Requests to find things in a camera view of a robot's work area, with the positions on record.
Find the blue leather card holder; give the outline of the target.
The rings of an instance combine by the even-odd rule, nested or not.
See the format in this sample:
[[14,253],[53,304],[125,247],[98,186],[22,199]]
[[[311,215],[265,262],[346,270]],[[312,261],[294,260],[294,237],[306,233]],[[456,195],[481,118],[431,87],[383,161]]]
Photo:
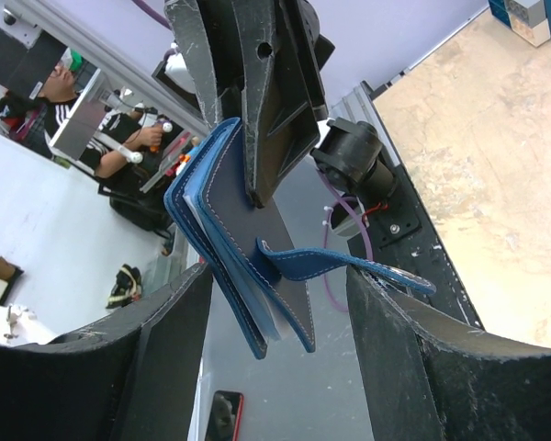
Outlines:
[[316,349],[306,282],[342,266],[432,295],[435,285],[402,269],[324,248],[293,246],[274,201],[261,209],[248,198],[244,130],[223,120],[195,150],[164,195],[179,230],[208,263],[254,356],[293,331]]

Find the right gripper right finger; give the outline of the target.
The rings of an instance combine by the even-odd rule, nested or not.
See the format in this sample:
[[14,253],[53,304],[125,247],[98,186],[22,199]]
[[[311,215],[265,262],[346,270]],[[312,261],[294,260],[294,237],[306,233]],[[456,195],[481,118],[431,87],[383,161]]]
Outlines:
[[551,440],[551,348],[460,322],[353,267],[346,290],[376,440]]

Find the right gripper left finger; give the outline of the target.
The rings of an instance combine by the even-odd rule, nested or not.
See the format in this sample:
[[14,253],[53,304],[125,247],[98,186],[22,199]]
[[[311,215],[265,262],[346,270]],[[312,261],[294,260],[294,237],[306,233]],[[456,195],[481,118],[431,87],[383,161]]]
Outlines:
[[46,345],[0,346],[0,440],[186,439],[211,291],[196,264]]

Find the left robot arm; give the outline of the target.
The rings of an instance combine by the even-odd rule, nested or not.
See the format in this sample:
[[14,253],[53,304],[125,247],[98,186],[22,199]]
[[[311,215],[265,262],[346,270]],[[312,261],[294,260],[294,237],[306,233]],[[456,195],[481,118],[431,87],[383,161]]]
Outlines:
[[256,207],[306,155],[367,204],[390,195],[376,129],[328,116],[320,72],[334,47],[309,2],[168,1],[164,13],[203,119],[242,124],[244,187]]

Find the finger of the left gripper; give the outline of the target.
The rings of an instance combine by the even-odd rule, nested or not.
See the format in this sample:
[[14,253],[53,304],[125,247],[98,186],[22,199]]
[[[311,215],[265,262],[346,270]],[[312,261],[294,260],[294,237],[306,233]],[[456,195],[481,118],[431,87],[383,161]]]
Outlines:
[[172,0],[164,2],[164,13],[174,40],[191,75],[198,106],[210,128],[224,119],[220,83],[215,66],[223,28],[223,1]]
[[258,208],[319,138],[327,39],[308,1],[235,1],[244,83],[245,185]]

